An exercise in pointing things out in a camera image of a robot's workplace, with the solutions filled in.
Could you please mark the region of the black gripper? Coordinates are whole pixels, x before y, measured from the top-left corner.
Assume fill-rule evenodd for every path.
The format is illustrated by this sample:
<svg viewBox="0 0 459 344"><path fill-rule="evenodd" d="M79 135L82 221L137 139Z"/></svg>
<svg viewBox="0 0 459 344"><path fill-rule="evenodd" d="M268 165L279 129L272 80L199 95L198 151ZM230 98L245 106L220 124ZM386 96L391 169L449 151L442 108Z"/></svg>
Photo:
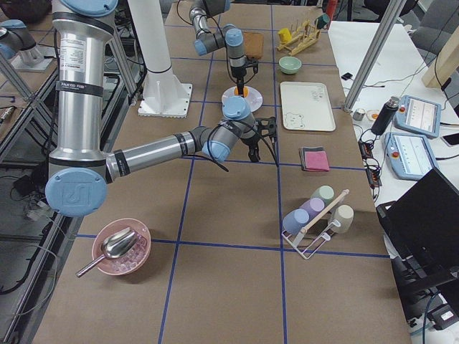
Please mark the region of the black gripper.
<svg viewBox="0 0 459 344"><path fill-rule="evenodd" d="M236 78L236 88L240 93L243 91L244 84L249 82L258 73L258 60L249 57L239 57L229 59L231 75ZM252 69L252 77L245 81L247 69Z"/></svg>
<svg viewBox="0 0 459 344"><path fill-rule="evenodd" d="M275 143L277 141L277 121L275 117L255 118L255 126L251 130L250 138L242 139L242 142L249 148L248 157L251 162L257 163L260 161L259 145L261 140L270 151L272 156L275 156Z"/></svg>

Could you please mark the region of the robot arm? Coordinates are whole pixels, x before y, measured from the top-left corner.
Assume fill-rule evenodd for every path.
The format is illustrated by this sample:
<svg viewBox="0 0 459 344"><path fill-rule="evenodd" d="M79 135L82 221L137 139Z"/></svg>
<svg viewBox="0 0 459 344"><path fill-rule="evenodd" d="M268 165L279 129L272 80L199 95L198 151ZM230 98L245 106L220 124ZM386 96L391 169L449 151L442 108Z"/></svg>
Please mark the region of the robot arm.
<svg viewBox="0 0 459 344"><path fill-rule="evenodd" d="M235 94L247 97L245 76L247 68L258 72L258 62L245 54L243 33L233 24L227 24L212 32L207 20L230 9L230 1L194 1L190 6L189 19L196 33L195 50L199 56L225 48L231 75L235 78Z"/></svg>
<svg viewBox="0 0 459 344"><path fill-rule="evenodd" d="M54 1L52 22L60 33L59 124L57 146L49 155L45 196L63 216L81 217L103 204L107 185L116 178L203 153L221 166L235 143L249 148L251 161L259 160L258 143L276 139L275 121L257 119L244 94L244 77L257 62L245 54L240 29L228 24L215 32L207 22L230 8L228 1L194 1L189 10L200 55L225 49L237 91L222 106L222 119L213 128L170 135L145 145L103 152L100 121L103 105L105 46L115 38L116 1Z"/></svg>

